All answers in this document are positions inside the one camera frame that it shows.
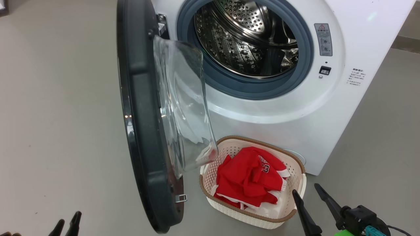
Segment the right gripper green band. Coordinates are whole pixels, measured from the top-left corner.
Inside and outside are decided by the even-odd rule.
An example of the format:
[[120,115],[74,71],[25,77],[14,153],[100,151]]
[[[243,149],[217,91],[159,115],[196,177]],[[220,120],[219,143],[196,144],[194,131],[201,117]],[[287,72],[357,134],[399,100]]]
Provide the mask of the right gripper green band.
[[[334,220],[335,226],[339,230],[334,236],[355,236],[351,232],[351,227],[353,226],[352,220],[348,216],[348,211],[351,210],[349,206],[341,207],[334,199],[331,197],[320,184],[314,184],[315,190],[317,191],[319,197],[324,203],[326,203],[328,209],[330,210]],[[293,199],[297,208],[297,212],[300,217],[300,221],[303,226],[305,236],[322,236],[321,228],[315,224],[310,214],[304,206],[303,199],[300,197],[297,190],[292,190]]]

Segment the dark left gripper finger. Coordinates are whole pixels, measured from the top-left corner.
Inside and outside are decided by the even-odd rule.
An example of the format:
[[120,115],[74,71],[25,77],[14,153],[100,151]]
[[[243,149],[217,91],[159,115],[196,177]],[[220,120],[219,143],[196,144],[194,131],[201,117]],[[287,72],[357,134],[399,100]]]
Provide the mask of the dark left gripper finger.
[[72,220],[70,221],[69,229],[65,236],[78,236],[81,217],[82,213],[80,211],[76,211],[72,217]]
[[49,236],[60,236],[64,227],[65,221],[60,219],[54,229],[49,233]]

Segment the red and white jersey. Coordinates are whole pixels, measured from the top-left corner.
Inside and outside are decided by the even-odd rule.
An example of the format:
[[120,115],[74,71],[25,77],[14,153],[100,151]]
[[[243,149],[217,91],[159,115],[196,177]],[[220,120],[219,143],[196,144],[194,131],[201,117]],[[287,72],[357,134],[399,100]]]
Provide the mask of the red and white jersey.
[[219,165],[211,194],[240,210],[277,218],[289,176],[285,164],[273,154],[245,147]]

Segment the dark round glass washer door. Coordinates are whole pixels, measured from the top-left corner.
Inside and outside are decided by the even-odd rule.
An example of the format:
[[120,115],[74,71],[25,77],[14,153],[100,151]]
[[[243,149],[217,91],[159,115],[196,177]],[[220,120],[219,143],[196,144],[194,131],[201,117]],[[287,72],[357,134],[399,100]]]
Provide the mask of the dark round glass washer door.
[[151,0],[117,0],[120,94],[131,163],[151,227],[183,220],[183,175],[215,161],[219,148],[206,100],[203,53],[169,38]]

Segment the cream plastic basket brown rim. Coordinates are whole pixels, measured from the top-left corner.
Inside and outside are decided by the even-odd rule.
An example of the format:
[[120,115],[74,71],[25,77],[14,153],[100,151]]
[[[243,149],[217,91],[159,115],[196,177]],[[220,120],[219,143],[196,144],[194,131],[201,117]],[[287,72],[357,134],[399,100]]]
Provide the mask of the cream plastic basket brown rim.
[[[306,189],[305,168],[299,162],[290,159],[281,148],[246,137],[225,136],[219,139],[217,144],[220,152],[219,157],[214,162],[202,166],[199,176],[201,191],[207,197],[208,202],[213,208],[231,218],[265,229],[280,227],[296,214],[297,208],[292,197],[292,190],[297,190],[300,197],[303,197]],[[228,203],[216,199],[211,193],[211,189],[216,185],[217,168],[222,164],[223,158],[228,154],[234,157],[245,147],[257,147],[270,152],[270,154],[273,154],[285,164],[286,169],[290,173],[290,176],[287,178],[285,190],[280,193],[279,202],[275,205],[279,209],[279,213],[275,216],[266,217],[261,214],[256,214],[252,210],[235,208]]]

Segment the white front-load washing machine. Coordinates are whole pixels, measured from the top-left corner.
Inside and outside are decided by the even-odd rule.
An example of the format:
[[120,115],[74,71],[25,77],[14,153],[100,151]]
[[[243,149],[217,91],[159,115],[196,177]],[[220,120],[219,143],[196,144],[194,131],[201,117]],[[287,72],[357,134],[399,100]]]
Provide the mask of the white front-load washing machine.
[[[268,100],[246,100],[222,93],[207,84],[210,119],[217,139],[235,135],[296,151],[306,159],[306,171],[319,175],[331,172],[342,160],[355,166],[362,160],[359,148],[367,149],[368,134],[351,141],[351,129],[361,122],[362,113],[379,116],[382,108],[373,102],[374,83],[385,77],[386,59],[403,23],[417,0],[288,0],[304,18],[314,42],[313,64],[304,81],[291,92]],[[156,12],[168,18],[171,38],[177,40],[177,18],[185,0],[154,0]],[[315,23],[330,28],[333,56],[320,56]],[[331,67],[328,76],[321,66]],[[346,84],[353,68],[366,77],[360,87]]]

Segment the grey rubber door gasket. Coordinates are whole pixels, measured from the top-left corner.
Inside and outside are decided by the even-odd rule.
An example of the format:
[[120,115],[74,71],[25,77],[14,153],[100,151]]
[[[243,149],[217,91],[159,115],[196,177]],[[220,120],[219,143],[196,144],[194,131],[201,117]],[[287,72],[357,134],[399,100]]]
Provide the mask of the grey rubber door gasket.
[[192,43],[203,52],[204,78],[214,89],[246,100],[268,100],[296,89],[309,74],[314,58],[310,30],[298,10],[288,0],[251,0],[267,6],[292,30],[298,44],[298,63],[289,72],[268,79],[252,79],[231,73],[216,64],[201,47],[195,33],[194,14],[213,0],[185,0],[177,18],[177,37]]

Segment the round filter cover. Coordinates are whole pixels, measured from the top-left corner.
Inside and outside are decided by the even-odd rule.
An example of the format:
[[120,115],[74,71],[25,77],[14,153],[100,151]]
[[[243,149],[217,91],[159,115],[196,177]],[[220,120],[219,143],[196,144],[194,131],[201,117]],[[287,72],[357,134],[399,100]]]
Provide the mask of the round filter cover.
[[288,150],[288,149],[284,149],[283,150],[284,152],[285,152],[285,154],[290,158],[290,159],[293,159],[293,160],[295,160],[296,162],[299,162],[300,163],[300,165],[301,166],[305,166],[305,164],[306,164],[306,159],[301,155],[301,154],[299,154],[298,152],[296,152],[296,151],[292,151],[292,150]]

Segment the printed text label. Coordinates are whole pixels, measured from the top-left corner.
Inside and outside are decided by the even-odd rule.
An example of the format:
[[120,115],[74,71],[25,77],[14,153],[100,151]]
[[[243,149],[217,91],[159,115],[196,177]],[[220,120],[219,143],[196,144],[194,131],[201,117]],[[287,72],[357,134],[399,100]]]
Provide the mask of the printed text label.
[[363,69],[353,68],[346,80],[347,85],[360,87],[365,81],[366,74]]

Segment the grey warning sticker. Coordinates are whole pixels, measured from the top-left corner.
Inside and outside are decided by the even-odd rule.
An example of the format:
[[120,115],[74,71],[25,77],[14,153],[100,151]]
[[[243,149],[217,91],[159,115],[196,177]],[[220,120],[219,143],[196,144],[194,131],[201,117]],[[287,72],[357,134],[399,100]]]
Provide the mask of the grey warning sticker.
[[319,44],[320,56],[333,56],[331,31],[327,23],[314,24]]

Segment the stainless steel drum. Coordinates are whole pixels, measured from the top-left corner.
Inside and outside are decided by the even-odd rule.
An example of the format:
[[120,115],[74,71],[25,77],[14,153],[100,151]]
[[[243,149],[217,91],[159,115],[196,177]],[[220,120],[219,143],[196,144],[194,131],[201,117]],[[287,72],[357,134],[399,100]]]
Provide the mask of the stainless steel drum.
[[286,22],[251,0],[213,0],[194,14],[201,47],[219,66],[252,79],[283,75],[298,63],[298,44]]

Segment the grey skirting board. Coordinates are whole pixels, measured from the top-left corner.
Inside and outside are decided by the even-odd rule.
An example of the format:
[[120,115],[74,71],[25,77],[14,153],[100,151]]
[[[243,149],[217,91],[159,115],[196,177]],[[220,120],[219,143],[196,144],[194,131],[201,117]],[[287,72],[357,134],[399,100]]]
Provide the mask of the grey skirting board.
[[420,54],[420,39],[398,35],[391,45],[391,49]]

